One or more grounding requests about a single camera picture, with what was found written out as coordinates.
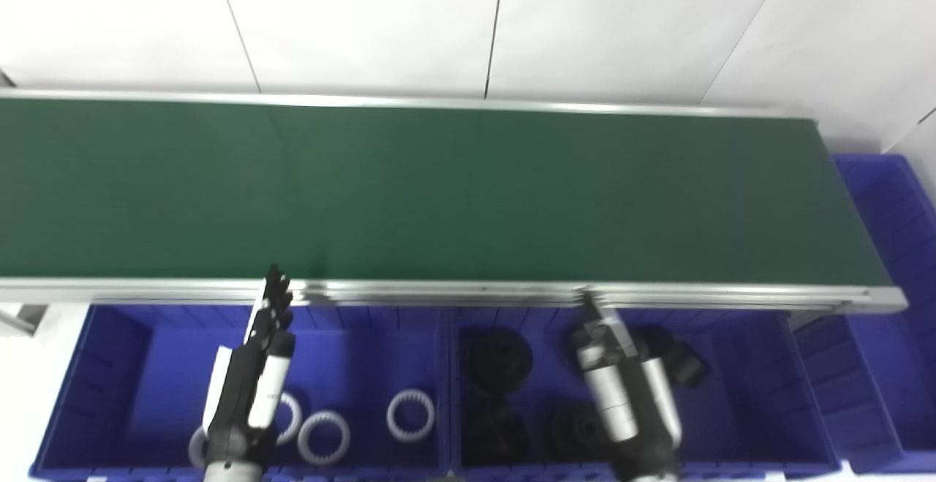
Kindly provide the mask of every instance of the white gear ring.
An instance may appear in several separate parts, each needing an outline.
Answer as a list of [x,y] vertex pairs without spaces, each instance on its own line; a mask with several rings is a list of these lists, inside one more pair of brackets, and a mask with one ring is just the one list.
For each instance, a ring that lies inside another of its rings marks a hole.
[[[325,423],[337,426],[338,431],[341,432],[341,442],[338,443],[338,448],[331,455],[318,456],[309,448],[309,435],[312,433],[312,429]],[[302,423],[302,427],[298,430],[298,438],[295,441],[298,444],[298,454],[302,455],[305,462],[311,465],[332,465],[344,458],[345,453],[348,452],[348,445],[351,445],[351,428],[348,428],[348,423],[338,413],[319,411],[313,413]]]
[[205,454],[201,452],[205,446],[205,430],[198,426],[188,440],[188,462],[198,468],[205,467]]
[[302,423],[302,408],[298,405],[298,400],[295,399],[295,396],[285,391],[280,395],[280,403],[290,408],[290,412],[292,413],[290,425],[276,438],[277,445],[284,445],[284,443],[295,438],[295,435],[298,433],[298,426]]
[[[284,445],[284,443],[295,438],[295,435],[298,433],[298,426],[300,426],[300,422],[302,421],[302,408],[298,405],[298,400],[295,399],[295,396],[288,392],[284,392],[280,395],[280,403],[284,403],[285,406],[290,408],[290,412],[292,413],[290,425],[276,438],[277,445]],[[205,429],[202,428],[202,426],[198,426],[198,429],[195,429],[195,432],[192,433],[192,438],[188,440],[188,462],[191,462],[191,465],[195,467],[205,467],[205,454],[202,452],[202,449],[205,447],[206,439]]]
[[[417,431],[405,431],[400,428],[397,424],[396,413],[397,408],[400,407],[402,402],[417,402],[426,409],[426,422],[422,428]],[[426,438],[429,433],[432,432],[432,424],[434,423],[435,407],[432,404],[432,399],[428,394],[417,388],[401,390],[391,399],[387,407],[387,428],[390,429],[390,434],[393,435],[393,438],[396,438],[399,442],[413,443]]]

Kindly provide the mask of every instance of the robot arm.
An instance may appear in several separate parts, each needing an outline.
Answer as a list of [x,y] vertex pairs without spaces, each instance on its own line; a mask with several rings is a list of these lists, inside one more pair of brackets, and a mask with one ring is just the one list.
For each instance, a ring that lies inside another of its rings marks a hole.
[[295,349],[288,289],[290,280],[271,266],[244,344],[218,349],[202,415],[206,482],[258,482],[267,469],[276,442],[273,415]]
[[581,309],[583,328],[573,343],[612,442],[614,475],[621,482],[676,480],[681,429],[665,372],[641,359],[617,313],[597,305],[589,293],[581,296]]

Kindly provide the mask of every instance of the silver cylinder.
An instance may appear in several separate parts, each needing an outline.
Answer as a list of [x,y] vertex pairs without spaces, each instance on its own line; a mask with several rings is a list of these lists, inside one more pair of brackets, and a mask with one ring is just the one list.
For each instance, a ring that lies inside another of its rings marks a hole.
[[213,462],[205,470],[205,482],[260,482],[263,469],[250,462]]

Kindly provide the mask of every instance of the white wall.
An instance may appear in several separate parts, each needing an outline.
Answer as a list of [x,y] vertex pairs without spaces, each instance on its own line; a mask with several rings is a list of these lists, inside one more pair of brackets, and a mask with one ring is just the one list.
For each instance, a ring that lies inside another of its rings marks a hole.
[[872,151],[936,105],[936,0],[0,4],[21,88],[786,105]]
[[936,203],[936,114],[927,118],[888,149],[909,159],[920,183]]

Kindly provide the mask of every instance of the blue plastic bin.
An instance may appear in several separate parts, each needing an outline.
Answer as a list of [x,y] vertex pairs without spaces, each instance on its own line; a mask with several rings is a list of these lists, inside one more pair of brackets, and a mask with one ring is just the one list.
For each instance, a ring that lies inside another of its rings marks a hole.
[[[33,475],[60,481],[197,480],[186,447],[200,424],[218,344],[243,336],[242,306],[94,306],[64,380]],[[295,443],[278,448],[268,480],[425,480],[449,469],[472,481],[611,480],[604,464],[549,463],[547,412],[560,399],[589,399],[567,361],[574,309],[297,308],[297,353],[287,390],[304,412],[335,409],[352,429],[344,461],[314,468]],[[685,478],[758,478],[766,471],[818,475],[838,468],[781,312],[628,311],[633,325],[668,326],[712,365],[696,390],[676,392]],[[511,396],[534,439],[531,463],[464,466],[459,339],[512,326],[531,343],[535,366]],[[436,402],[435,433],[402,445],[385,428],[389,399],[421,388]]]
[[819,319],[796,341],[840,458],[856,472],[936,472],[936,213],[902,156],[835,161],[910,308]]
[[[396,442],[392,396],[424,390],[448,415],[448,311],[295,308],[285,390],[304,415],[334,409],[352,430],[347,455],[315,468],[295,441],[276,449],[267,479],[422,482],[448,471],[448,418],[428,439]],[[187,445],[200,425],[217,346],[244,336],[247,306],[93,306],[32,475],[61,481],[198,480]]]
[[[699,388],[674,388],[682,418],[682,476],[689,479],[790,478],[838,471],[809,381],[782,312],[622,311],[628,325],[662,325],[692,345],[712,375]],[[548,415],[566,399],[589,401],[588,388],[566,352],[574,309],[459,309],[453,338],[452,442],[455,473],[474,481],[613,480],[603,463],[552,463],[543,448]],[[535,362],[529,378],[508,396],[531,436],[524,465],[464,465],[461,420],[484,396],[461,371],[479,329],[504,326],[527,339]]]

